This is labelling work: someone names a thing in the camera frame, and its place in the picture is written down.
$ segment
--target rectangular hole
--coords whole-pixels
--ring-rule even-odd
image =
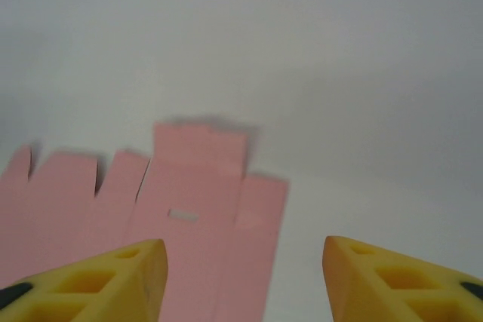
[[[478,322],[471,311],[453,300],[415,299],[407,304],[423,322]]]
[[[356,254],[374,254],[374,251],[365,245],[351,245],[350,249],[352,249],[352,251]]]
[[[137,254],[139,254],[138,249],[131,249],[131,250],[125,250],[124,252],[120,252],[119,254],[116,254],[116,258],[121,258],[121,259],[129,259],[129,258],[134,258]]]
[[[190,213],[184,210],[170,209],[168,216],[173,219],[186,220],[187,222],[196,222],[199,218],[198,214]]]
[[[409,267],[383,267],[376,273],[394,290],[434,290],[438,285],[424,273]]]
[[[43,302],[31,307],[19,322],[70,322],[84,307],[78,303]]]
[[[62,282],[54,292],[99,293],[114,276],[113,271],[77,271]]]

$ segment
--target black rubber pad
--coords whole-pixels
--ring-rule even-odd
[[[31,283],[23,282],[0,290],[0,310],[15,302],[32,288]]]
[[[461,286],[476,298],[480,298],[480,300],[483,301],[483,285],[471,282],[461,282]]]

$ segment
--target pink paper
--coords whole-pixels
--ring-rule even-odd
[[[0,287],[147,238],[163,238],[162,322],[261,322],[287,183],[245,177],[247,138],[204,124],[155,126],[155,154],[53,154],[29,179],[21,148],[0,178]]]
[[[119,248],[149,159],[117,152],[72,251],[72,262]]]

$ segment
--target white surface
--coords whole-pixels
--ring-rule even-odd
[[[329,321],[329,234],[483,277],[482,76],[482,0],[0,0],[0,166],[246,124],[292,185],[265,321]]]

